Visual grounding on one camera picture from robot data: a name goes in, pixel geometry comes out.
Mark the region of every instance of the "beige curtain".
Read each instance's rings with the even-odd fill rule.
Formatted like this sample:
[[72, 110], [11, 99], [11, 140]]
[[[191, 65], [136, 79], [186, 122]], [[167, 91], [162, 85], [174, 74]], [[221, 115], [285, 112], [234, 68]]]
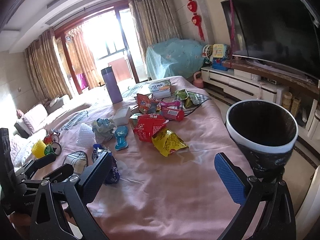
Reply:
[[54, 46], [55, 36], [53, 29], [50, 29], [25, 50], [31, 86], [39, 101], [45, 98], [54, 99], [58, 95], [69, 95], [72, 98]]
[[99, 87], [99, 82], [104, 84], [101, 74], [98, 73], [93, 54], [85, 43], [81, 26], [67, 34], [68, 51], [76, 74], [83, 73], [89, 89]]
[[181, 38], [171, 0], [128, 0], [140, 52], [145, 62], [148, 46]]

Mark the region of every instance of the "black screen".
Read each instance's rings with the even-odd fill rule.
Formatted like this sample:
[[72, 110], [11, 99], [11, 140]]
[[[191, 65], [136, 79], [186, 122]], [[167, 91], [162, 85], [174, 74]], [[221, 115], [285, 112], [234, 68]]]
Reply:
[[[281, 63], [320, 78], [318, 29], [300, 0], [232, 0], [233, 54]], [[229, 0], [221, 3], [229, 32]]]

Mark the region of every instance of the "pink toy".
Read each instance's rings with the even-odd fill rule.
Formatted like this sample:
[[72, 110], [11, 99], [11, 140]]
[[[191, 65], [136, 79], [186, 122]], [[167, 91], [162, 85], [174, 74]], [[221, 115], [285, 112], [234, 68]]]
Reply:
[[166, 103], [166, 102], [161, 101], [160, 104], [163, 107], [180, 106], [181, 102], [179, 100], [174, 100], [173, 102], [170, 102], [170, 103]]
[[203, 88], [203, 80], [202, 80], [202, 78], [197, 78], [196, 77], [198, 74], [201, 74], [201, 71], [198, 71], [198, 72], [193, 74], [193, 79], [194, 80], [193, 80], [192, 84], [197, 88]]

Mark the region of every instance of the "book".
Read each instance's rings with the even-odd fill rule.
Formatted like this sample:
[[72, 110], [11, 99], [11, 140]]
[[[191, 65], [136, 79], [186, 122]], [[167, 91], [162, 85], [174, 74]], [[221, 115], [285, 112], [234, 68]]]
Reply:
[[153, 95], [156, 99], [166, 98], [171, 96], [170, 92], [171, 82], [170, 79], [154, 81], [151, 83], [146, 83], [137, 92], [137, 94], [142, 95]]

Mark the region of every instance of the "white rim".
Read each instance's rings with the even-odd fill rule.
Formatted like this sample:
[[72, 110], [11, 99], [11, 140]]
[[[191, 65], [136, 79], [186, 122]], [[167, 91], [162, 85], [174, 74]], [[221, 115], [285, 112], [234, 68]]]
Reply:
[[[247, 138], [243, 137], [242, 135], [240, 135], [231, 126], [230, 120], [229, 120], [229, 114], [230, 114], [231, 109], [234, 106], [236, 106], [238, 104], [241, 104], [243, 102], [249, 102], [249, 101], [261, 101], [261, 102], [266, 102], [266, 103], [269, 103], [269, 104], [274, 104], [274, 105], [282, 108], [284, 111], [286, 111], [291, 116], [291, 118], [293, 119], [293, 121], [294, 121], [294, 123], [296, 125], [296, 134], [295, 134], [294, 138], [289, 143], [287, 143], [285, 145], [281, 145], [281, 146], [265, 146], [265, 145], [254, 143], [254, 142], [248, 140]], [[237, 102], [234, 105], [232, 105], [227, 111], [226, 127], [227, 127], [227, 130], [228, 130], [231, 138], [233, 140], [235, 140], [237, 143], [239, 143], [239, 144], [241, 144], [243, 146], [246, 146], [249, 149], [252, 149], [252, 150], [257, 151], [257, 152], [262, 152], [262, 153], [273, 153], [273, 154], [286, 153], [286, 152], [290, 151], [293, 148], [293, 146], [294, 146], [294, 144], [295, 144], [295, 142], [296, 142], [296, 140], [298, 138], [298, 124], [297, 124], [297, 121], [295, 120], [295, 118], [293, 117], [293, 115], [287, 109], [283, 108], [282, 106], [280, 106], [278, 104], [275, 104], [275, 103], [269, 102], [269, 101], [265, 101], [265, 100], [259, 100], [259, 99], [243, 100], [243, 101]]]

